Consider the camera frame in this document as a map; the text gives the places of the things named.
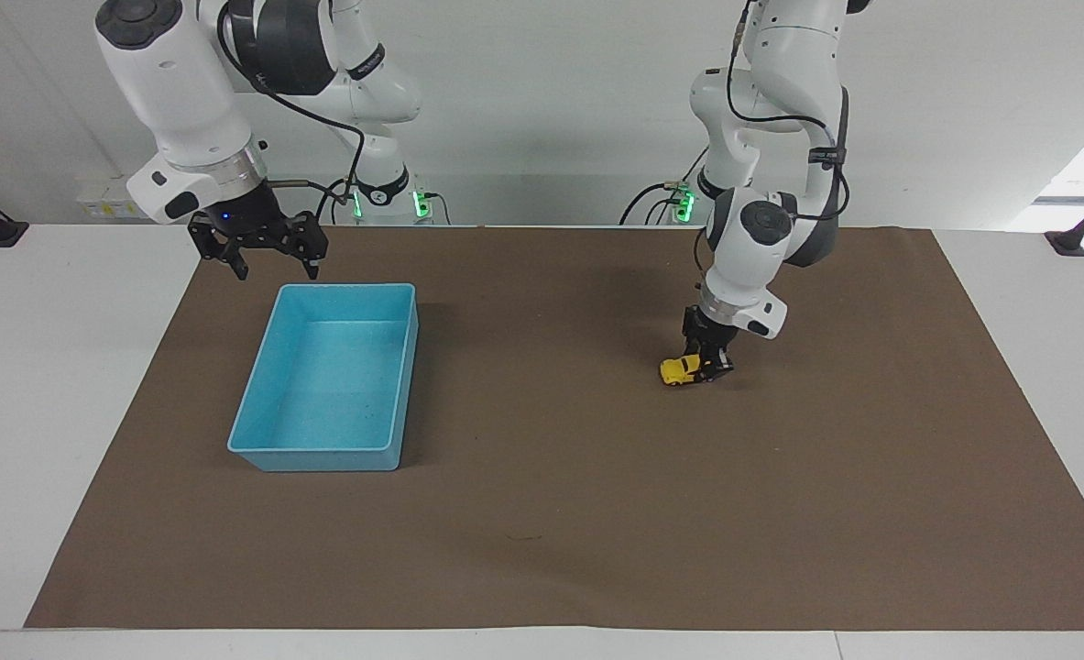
light blue plastic container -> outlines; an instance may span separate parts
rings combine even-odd
[[[266,473],[399,467],[420,321],[411,284],[287,284],[228,450]]]

white robot link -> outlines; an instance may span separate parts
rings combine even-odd
[[[240,250],[272,247],[315,279],[328,246],[312,213],[282,213],[235,91],[334,127],[357,154],[344,176],[354,217],[406,223],[427,213],[383,126],[418,116],[421,93],[387,62],[362,0],[106,0],[94,26],[111,74],[155,134],[157,154],[128,191],[157,222],[191,217],[204,259],[244,280]]]
[[[773,339],[787,305],[767,289],[782,263],[805,268],[835,247],[848,200],[848,93],[839,83],[838,43],[848,14],[872,0],[747,0],[730,68],[706,69],[692,108],[708,131],[708,159],[693,182],[696,212],[713,250],[699,305],[684,312],[684,355],[664,360],[664,384],[701,384],[733,371],[739,331]],[[748,69],[736,67],[744,47]],[[763,193],[752,184],[760,153],[750,130],[805,131],[805,192]]]

green light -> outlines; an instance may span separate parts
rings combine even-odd
[[[694,205],[696,205],[696,193],[684,191],[684,198],[680,200],[680,207],[676,208],[676,222],[681,224],[692,222],[692,208]]]
[[[416,217],[426,218],[431,215],[431,205],[428,204],[427,199],[421,195],[418,191],[412,191],[412,198],[415,199],[415,215]]]

cable connector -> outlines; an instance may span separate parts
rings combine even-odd
[[[823,169],[842,166],[847,163],[846,146],[815,146],[810,151],[809,164],[822,164]]]

rectangular tray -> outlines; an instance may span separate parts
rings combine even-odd
[[[399,467],[418,335],[411,284],[287,284],[228,450],[266,473]]]

